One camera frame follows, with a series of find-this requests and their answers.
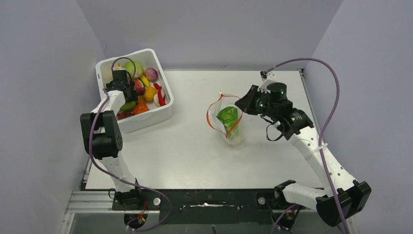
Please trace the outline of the green lettuce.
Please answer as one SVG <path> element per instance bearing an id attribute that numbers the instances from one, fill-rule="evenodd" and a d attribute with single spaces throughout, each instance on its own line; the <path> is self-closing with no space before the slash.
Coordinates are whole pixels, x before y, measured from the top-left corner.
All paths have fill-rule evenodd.
<path id="1" fill-rule="evenodd" d="M 223 108 L 216 117 L 223 124 L 226 135 L 232 134 L 232 131 L 237 128 L 239 115 L 236 107 L 227 106 Z"/>

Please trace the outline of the clear orange zip bag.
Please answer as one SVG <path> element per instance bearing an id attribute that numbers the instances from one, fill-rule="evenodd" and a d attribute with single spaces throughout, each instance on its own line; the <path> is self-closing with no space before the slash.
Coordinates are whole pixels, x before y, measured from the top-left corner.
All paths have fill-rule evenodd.
<path id="1" fill-rule="evenodd" d="M 241 127 L 242 110 L 235 105 L 241 98 L 220 92 L 219 98 L 211 103 L 206 112 L 206 120 L 211 129 L 218 132 L 227 144 L 237 146 L 243 143 Z"/>

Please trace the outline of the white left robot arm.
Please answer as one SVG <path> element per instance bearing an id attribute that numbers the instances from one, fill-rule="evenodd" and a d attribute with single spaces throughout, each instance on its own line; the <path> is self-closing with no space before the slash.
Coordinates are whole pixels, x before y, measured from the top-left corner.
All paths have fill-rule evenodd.
<path id="1" fill-rule="evenodd" d="M 121 154 L 123 138 L 116 114 L 127 101 L 137 100 L 137 95 L 128 71 L 113 70 L 112 76 L 101 102 L 80 116 L 82 136 L 93 165 L 114 182 L 113 209 L 135 210 L 144 205 L 144 197 Z"/>

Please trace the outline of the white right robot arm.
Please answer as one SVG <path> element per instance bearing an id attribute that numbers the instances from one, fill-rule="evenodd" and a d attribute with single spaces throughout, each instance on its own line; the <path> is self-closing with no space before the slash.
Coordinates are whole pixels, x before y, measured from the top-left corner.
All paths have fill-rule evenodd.
<path id="1" fill-rule="evenodd" d="M 280 208 L 297 204 L 317 211 L 320 218 L 334 227 L 363 210 L 372 191 L 365 181 L 357 181 L 337 161 L 323 143 L 310 117 L 293 106 L 287 98 L 287 86 L 273 82 L 261 91 L 252 85 L 247 94 L 235 102 L 242 112 L 259 115 L 273 124 L 317 175 L 321 189 L 288 180 L 275 187 L 274 202 Z"/>

